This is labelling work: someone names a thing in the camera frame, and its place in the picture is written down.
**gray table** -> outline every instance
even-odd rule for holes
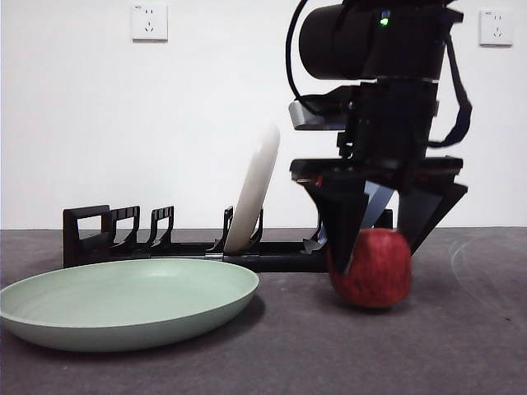
[[[266,273],[240,316],[172,346],[84,355],[2,331],[0,392],[527,393],[527,229],[435,230],[413,265],[411,295],[382,314],[348,308],[324,274]],[[3,286],[60,267],[61,232],[2,232]]]

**green plate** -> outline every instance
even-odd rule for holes
[[[259,284],[216,261],[147,259],[49,272],[0,292],[2,324],[67,351],[130,351],[194,337],[234,318]]]

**black dish rack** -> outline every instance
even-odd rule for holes
[[[254,272],[327,272],[325,248],[317,243],[321,223],[310,239],[302,241],[262,241],[264,211],[246,249],[227,254],[224,246],[232,223],[233,207],[223,213],[222,237],[210,243],[172,241],[175,209],[173,206],[152,210],[150,235],[138,242],[140,207],[110,210],[110,206],[72,208],[63,211],[63,266],[149,258],[195,258],[234,263]],[[100,233],[81,238],[78,221],[100,216]],[[133,218],[133,228],[117,242],[117,222]],[[158,237],[158,222],[168,219],[168,228]],[[392,227],[392,212],[385,210],[376,227]]]

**power outlet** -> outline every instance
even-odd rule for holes
[[[479,44],[492,47],[510,47],[514,44],[512,12],[508,10],[481,10],[479,13]]]
[[[168,40],[168,6],[160,3],[132,6],[133,41]]]

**red apple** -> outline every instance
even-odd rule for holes
[[[404,236],[395,230],[361,230],[349,271],[336,272],[329,251],[328,269],[333,288],[348,303],[386,308],[410,291],[412,252]]]

